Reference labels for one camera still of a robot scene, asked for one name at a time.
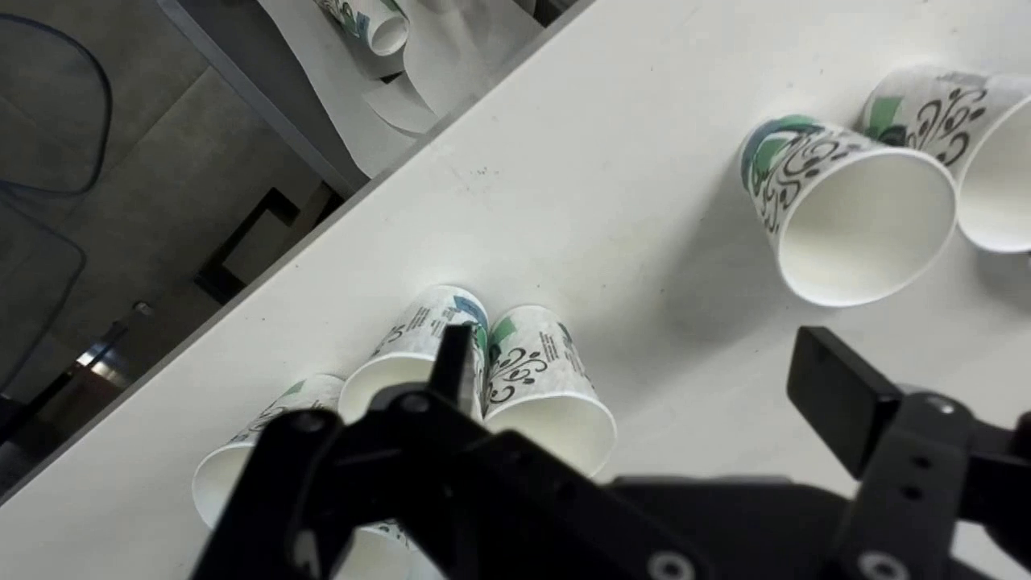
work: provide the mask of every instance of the cup rim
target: cup rim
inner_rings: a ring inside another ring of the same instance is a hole
[[[508,413],[508,408],[517,408],[517,406],[531,406],[531,401],[546,401],[546,400],[577,400],[577,401],[585,401],[585,406],[594,406],[601,418],[604,418],[604,434],[609,434],[609,448],[601,450],[601,456],[598,456],[598,464],[594,464],[596,469],[601,469],[604,466],[604,461],[613,456],[613,450],[614,450],[614,443],[617,443],[617,421],[614,421],[614,413],[598,400],[598,395],[585,395],[585,393],[577,393],[577,389],[552,389],[552,393],[529,393],[529,395],[522,395],[522,400],[514,400],[514,401],[501,401],[501,406],[495,406],[489,417],[483,417],[480,421],[487,425],[487,428],[494,428],[489,421],[498,417],[498,413]]]
[[[226,441],[226,443],[205,450],[205,455],[196,461],[193,477],[191,477],[191,500],[193,500],[193,512],[198,514],[198,522],[202,522],[205,527],[214,527],[218,514],[198,509],[202,469],[205,469],[218,455],[226,455],[226,450],[254,450],[254,443],[256,443],[254,437]]]
[[[968,167],[976,164],[980,151],[996,137],[996,132],[999,132],[1005,121],[1012,121],[1013,117],[1028,114],[1028,109],[1031,109],[1031,93],[1025,93],[1018,104],[1012,104],[1003,117],[996,117],[996,120],[987,125],[987,132],[974,140],[966,160],[958,167],[958,188],[959,188],[959,191],[966,191],[966,175],[968,175]],[[996,252],[996,255],[1025,255],[1025,252],[1031,247],[1031,240],[1022,244],[1022,247],[999,247],[999,244],[987,244],[982,239],[968,234],[968,225],[966,225],[966,218],[963,218],[963,198],[966,198],[966,197],[958,198],[958,225],[959,225],[959,232],[968,239],[968,244],[976,244],[976,247],[982,247],[982,252]]]
[[[911,269],[908,269],[906,277],[900,277],[896,283],[885,283],[879,294],[834,301],[834,296],[813,296],[813,294],[798,289],[794,279],[789,279],[789,277],[784,275],[784,239],[786,239],[794,214],[804,205],[804,198],[808,198],[814,191],[826,188],[826,179],[838,176],[843,167],[866,164],[866,160],[876,160],[876,157],[911,157],[911,160],[921,160],[929,169],[934,169],[934,175],[940,176],[944,194],[946,194],[946,203],[949,203],[949,225],[946,225],[944,239],[938,240],[938,247],[934,247],[917,266],[911,266]],[[826,169],[826,175],[819,175],[819,176],[798,194],[798,198],[789,205],[789,214],[786,214],[784,222],[779,222],[779,232],[773,234],[773,239],[776,239],[776,269],[779,269],[784,283],[786,283],[794,296],[802,296],[802,301],[808,301],[808,303],[814,303],[814,307],[834,307],[834,310],[838,310],[838,307],[862,307],[862,303],[885,301],[885,296],[906,289],[911,279],[917,279],[917,277],[944,255],[946,240],[952,239],[952,222],[958,222],[958,205],[959,205],[959,194],[958,194],[958,191],[959,191],[959,188],[958,188],[958,176],[952,176],[938,157],[931,157],[929,151],[917,151],[917,147],[889,147],[889,145],[868,140],[868,147],[862,147],[862,151],[838,160],[838,164],[834,164],[831,169]]]
[[[459,283],[439,283],[439,287],[443,287],[443,289],[451,289],[451,294],[459,294],[465,301],[472,301],[476,307],[480,307],[480,311],[483,311],[483,322],[489,325],[489,310],[487,310],[487,303],[480,301],[480,294],[472,294],[472,289],[466,289],[466,287],[459,287]]]
[[[382,364],[382,362],[424,362],[427,364],[427,371],[430,371],[430,364],[439,362],[434,354],[423,354],[423,350],[387,350],[387,354],[380,354],[380,359],[366,359],[365,364],[357,364],[352,372],[348,372],[348,379],[345,379],[345,386],[341,386],[341,395],[336,400],[336,413],[337,417],[345,417],[345,395],[348,395],[348,389],[353,389],[353,379],[359,376],[359,372],[366,372],[370,367],[378,367],[378,364]]]
[[[395,536],[388,536],[388,531],[380,531],[378,526],[357,526],[353,527],[353,536],[365,536],[365,538],[378,538],[378,541],[387,541],[387,545],[393,545],[395,550],[402,550],[402,560],[388,560],[393,567],[405,567],[405,574],[413,574],[414,567],[418,567],[418,560],[414,560],[414,550],[418,550],[418,545],[402,531],[402,538],[395,538]]]
[[[366,49],[370,49],[372,53],[387,59],[387,53],[405,49],[405,42],[410,42],[410,20],[398,17],[398,12],[393,12],[393,17],[380,20],[380,27],[366,28],[366,40],[365,40],[365,42],[366,42]]]

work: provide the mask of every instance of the black metal bracket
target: black metal bracket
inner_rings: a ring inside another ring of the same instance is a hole
[[[598,485],[514,432],[457,413],[471,328],[443,331],[427,382],[275,418],[196,580],[323,580],[357,526],[395,519],[459,580],[976,580],[949,557],[958,519],[1028,557],[1028,428],[1009,434],[940,393],[896,389],[826,328],[802,328],[789,395],[861,477],[852,502],[784,480]]]

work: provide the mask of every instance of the printed cup design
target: printed cup design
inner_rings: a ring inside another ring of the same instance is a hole
[[[254,421],[234,432],[221,448],[205,455],[193,469],[193,507],[212,527],[227,502],[234,480],[240,477],[262,428],[292,408],[336,408],[345,379],[336,372],[315,372],[281,393]]]
[[[884,301],[946,244],[949,175],[924,151],[784,117],[741,147],[741,188],[793,294],[822,307]]]
[[[541,307],[508,310],[489,337],[476,395],[487,428],[514,428],[577,469],[596,473],[614,448],[614,417],[590,386],[571,328]]]
[[[325,0],[325,9],[380,59],[410,42],[410,17],[395,0]]]
[[[427,379],[447,325],[472,325],[472,367],[459,393],[459,408],[471,408],[487,372],[487,307],[465,287],[430,287],[398,314],[372,359],[348,376],[341,418],[357,421],[387,386]]]
[[[862,132],[934,153],[959,182],[959,232],[987,252],[1031,247],[1031,78],[917,63],[885,78]]]

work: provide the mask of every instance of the white table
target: white table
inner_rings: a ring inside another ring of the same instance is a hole
[[[185,577],[202,450],[313,371],[348,371],[427,283],[566,314],[623,421],[623,473],[793,473],[849,488],[786,401],[798,322],[982,418],[1031,408],[1031,269],[963,239],[911,289],[813,310],[728,179],[802,105],[849,121],[896,63],[1031,74],[1025,0],[598,0],[0,509],[4,577]],[[987,541],[963,554],[990,560]]]

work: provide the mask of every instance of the paper cup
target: paper cup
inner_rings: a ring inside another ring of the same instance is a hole
[[[353,527],[336,580],[427,580],[424,557],[395,522]]]
[[[906,69],[873,90],[861,125],[949,167],[974,244],[1031,252],[1031,78]]]
[[[221,448],[209,450],[193,469],[193,507],[205,527],[214,527],[234,480],[240,477],[262,428],[292,408],[336,408],[345,379],[336,372],[315,372],[292,382],[275,400],[251,425],[234,432]]]
[[[325,0],[328,12],[372,53],[395,53],[410,42],[410,17],[395,0]]]
[[[946,244],[958,182],[924,151],[784,117],[741,147],[741,182],[793,294],[856,307],[911,283]]]
[[[571,328],[541,307],[508,310],[489,331],[489,376],[480,418],[514,428],[596,473],[614,448],[614,418],[585,379]]]
[[[395,382],[423,382],[430,372],[447,325],[472,328],[472,393],[483,386],[487,371],[487,307],[459,287],[424,289],[405,314],[387,331],[366,364],[359,364],[337,400],[345,421],[357,421],[370,400]]]

